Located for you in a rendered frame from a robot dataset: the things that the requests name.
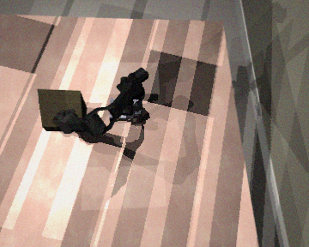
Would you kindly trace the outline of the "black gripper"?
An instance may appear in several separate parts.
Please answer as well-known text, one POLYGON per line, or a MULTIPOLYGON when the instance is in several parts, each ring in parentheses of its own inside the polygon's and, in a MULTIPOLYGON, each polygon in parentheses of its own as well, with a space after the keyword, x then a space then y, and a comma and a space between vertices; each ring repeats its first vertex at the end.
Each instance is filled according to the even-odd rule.
MULTIPOLYGON (((121 77, 120 81, 122 81, 124 78, 127 77, 121 77)), ((125 107, 123 110, 123 115, 125 116, 132 116, 133 115, 133 100, 130 101, 130 103, 125 107)))

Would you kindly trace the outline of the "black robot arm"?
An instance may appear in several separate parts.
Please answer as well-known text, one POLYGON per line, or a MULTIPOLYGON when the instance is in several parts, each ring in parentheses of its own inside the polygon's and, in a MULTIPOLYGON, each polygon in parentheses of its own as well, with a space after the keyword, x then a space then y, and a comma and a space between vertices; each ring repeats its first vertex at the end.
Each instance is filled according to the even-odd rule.
POLYGON ((71 134, 75 130, 86 130, 91 136, 102 136, 112 128, 116 119, 123 115, 123 110, 131 100, 142 100, 145 98, 145 90, 142 83, 148 79, 148 71, 140 68, 124 78, 116 88, 121 92, 119 96, 107 107, 98 107, 85 117, 76 117, 74 109, 60 110, 52 120, 63 131, 71 134), (73 111, 74 110, 74 111, 73 111), (98 111, 108 110, 112 120, 108 126, 100 118, 98 111))

